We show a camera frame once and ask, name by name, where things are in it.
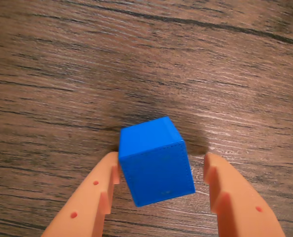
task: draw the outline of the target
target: dark wood grain line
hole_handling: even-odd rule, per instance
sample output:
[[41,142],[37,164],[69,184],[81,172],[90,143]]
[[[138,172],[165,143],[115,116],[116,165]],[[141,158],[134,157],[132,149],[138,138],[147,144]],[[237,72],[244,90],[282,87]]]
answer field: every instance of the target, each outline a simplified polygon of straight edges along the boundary
[[8,236],[8,237],[22,237],[22,236],[15,236],[15,235],[6,234],[6,233],[3,233],[3,232],[0,232],[0,236]]
[[111,222],[118,222],[118,223],[124,223],[124,224],[129,224],[129,225],[134,225],[134,226],[143,226],[143,227],[151,227],[151,228],[156,228],[156,229],[162,229],[165,231],[176,231],[180,233],[186,233],[186,234],[193,234],[193,235],[203,235],[205,234],[206,236],[218,236],[218,235],[210,235],[207,233],[202,233],[198,231],[190,231],[190,230],[182,230],[182,229],[177,229],[177,228],[170,228],[170,227],[164,227],[164,226],[158,226],[158,225],[150,225],[150,224],[143,224],[143,223],[136,223],[136,222],[129,222],[129,221],[120,221],[120,220],[112,220],[112,219],[105,219],[106,221],[111,221]]
[[27,87],[41,88],[41,89],[53,89],[53,90],[69,91],[69,92],[73,92],[74,91],[74,90],[66,89],[66,88],[51,87],[51,86],[42,86],[42,85],[32,85],[32,84],[24,84],[24,83],[19,83],[19,82],[14,82],[14,81],[6,81],[6,80],[0,80],[0,84],[19,85],[19,86],[27,86]]
[[14,167],[14,166],[0,165],[0,168],[17,169],[17,170],[23,170],[23,171],[28,171],[28,172],[32,172],[32,173],[46,174],[46,175],[49,175],[49,176],[54,176],[54,177],[63,178],[63,179],[72,179],[71,176],[56,175],[56,174],[52,174],[52,173],[46,172],[46,171],[32,170],[32,169],[26,169],[26,168]]
[[60,200],[47,199],[47,198],[36,198],[36,197],[26,197],[26,196],[17,196],[17,195],[11,195],[11,194],[0,194],[0,196],[10,196],[10,197],[22,198],[22,199],[31,199],[31,200],[40,200],[40,201],[55,201],[55,202],[65,203],[65,201],[60,201]]
[[288,43],[288,44],[293,45],[292,38],[280,36],[280,35],[270,33],[270,32],[250,29],[250,28],[242,28],[242,27],[231,26],[231,25],[226,25],[226,24],[214,24],[214,23],[209,23],[209,22],[201,22],[201,21],[196,21],[196,20],[192,20],[192,19],[181,19],[181,18],[174,18],[174,17],[149,15],[149,14],[143,14],[143,13],[138,13],[138,12],[133,12],[133,11],[97,6],[97,5],[87,4],[87,3],[79,3],[79,2],[68,1],[68,0],[64,0],[62,2],[91,7],[91,8],[96,8],[96,9],[102,9],[102,10],[107,10],[107,11],[119,12],[119,13],[131,15],[131,16],[135,16],[135,17],[142,17],[142,18],[145,18],[148,20],[163,21],[166,23],[175,22],[175,23],[181,23],[181,24],[191,24],[191,25],[196,25],[199,27],[212,28],[212,29],[223,29],[223,30],[228,30],[228,31],[236,32],[236,33],[244,33],[244,34],[248,34],[248,35],[259,36],[262,38],[277,40],[280,42],[284,42],[284,43]]
[[40,225],[35,225],[35,224],[29,224],[29,223],[24,223],[24,222],[17,222],[17,221],[2,219],[2,218],[0,218],[0,221],[7,222],[7,223],[12,223],[12,224],[14,224],[16,226],[30,228],[30,229],[45,230],[45,226],[40,226]]

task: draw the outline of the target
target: cube face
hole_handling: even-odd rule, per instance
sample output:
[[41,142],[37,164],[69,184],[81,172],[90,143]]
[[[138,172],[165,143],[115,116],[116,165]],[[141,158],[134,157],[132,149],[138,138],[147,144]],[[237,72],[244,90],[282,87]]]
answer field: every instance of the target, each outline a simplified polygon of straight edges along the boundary
[[119,155],[126,157],[183,141],[169,117],[121,130]]
[[[134,140],[133,134],[142,136],[142,133],[127,133],[125,136],[121,136],[119,162],[136,206],[144,206],[195,192],[185,143],[172,122],[168,121],[171,124],[161,129],[154,128],[153,121],[145,124],[148,126],[147,130],[153,130],[154,136],[161,138],[171,136],[170,139],[167,139],[168,142],[165,142],[167,145],[156,147],[153,144],[150,150],[145,150],[146,146],[140,146],[143,148],[141,151],[135,149],[135,153],[124,153],[121,150],[121,143],[128,141],[123,141],[123,139]],[[177,132],[178,136],[172,136],[174,132]],[[149,139],[152,137],[146,136],[145,139],[140,138],[139,142],[148,143]]]

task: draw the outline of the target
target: plastic cube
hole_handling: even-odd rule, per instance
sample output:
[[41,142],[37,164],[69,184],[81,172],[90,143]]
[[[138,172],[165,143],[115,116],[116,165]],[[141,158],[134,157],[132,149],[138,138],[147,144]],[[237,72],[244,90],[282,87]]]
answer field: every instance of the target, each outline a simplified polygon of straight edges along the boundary
[[168,117],[122,129],[119,162],[136,206],[195,192],[185,142]]

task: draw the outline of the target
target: wood grain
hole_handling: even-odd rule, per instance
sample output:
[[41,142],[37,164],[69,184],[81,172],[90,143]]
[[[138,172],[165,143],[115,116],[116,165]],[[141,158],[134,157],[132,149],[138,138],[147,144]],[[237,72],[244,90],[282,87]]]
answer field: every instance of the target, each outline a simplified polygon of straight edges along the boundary
[[39,236],[121,127],[169,115],[197,193],[115,187],[105,237],[218,236],[207,151],[293,236],[293,0],[0,0],[0,237]]

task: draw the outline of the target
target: table surface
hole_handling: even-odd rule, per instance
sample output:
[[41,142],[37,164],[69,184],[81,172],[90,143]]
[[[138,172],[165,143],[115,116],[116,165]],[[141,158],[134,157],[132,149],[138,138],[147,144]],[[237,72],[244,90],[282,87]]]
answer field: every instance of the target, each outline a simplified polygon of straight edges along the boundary
[[203,154],[222,155],[293,236],[293,0],[0,0],[0,237],[39,236],[121,127],[168,115],[196,194],[105,237],[218,236]]

